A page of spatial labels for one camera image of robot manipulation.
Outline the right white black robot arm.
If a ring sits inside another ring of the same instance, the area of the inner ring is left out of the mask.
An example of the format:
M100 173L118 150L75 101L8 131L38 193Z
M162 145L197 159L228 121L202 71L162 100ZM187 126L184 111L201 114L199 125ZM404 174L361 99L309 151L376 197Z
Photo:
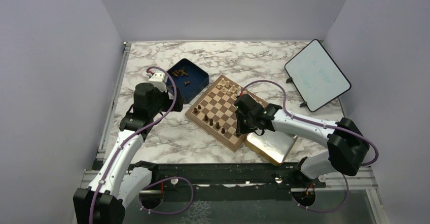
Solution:
M355 176L370 148L361 131L348 118L336 122L286 113L280 105L270 103L263 107L248 94L238 97L234 106L237 134L270 130L297 135L326 147L323 153L304 157L294 168L293 182L300 187L336 171Z

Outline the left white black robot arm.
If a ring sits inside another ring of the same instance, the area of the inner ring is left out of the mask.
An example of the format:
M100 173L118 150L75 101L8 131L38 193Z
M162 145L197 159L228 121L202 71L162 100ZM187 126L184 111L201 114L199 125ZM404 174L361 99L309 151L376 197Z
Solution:
M168 88L155 82L136 85L133 105L120 122L114 148L88 187L78 188L73 196L78 223L122 223L127 206L139 191L159 184L159 174L151 169L138 167L130 176L126 172L152 127L161 121L155 116L182 111L184 99L178 87L170 86L173 98Z

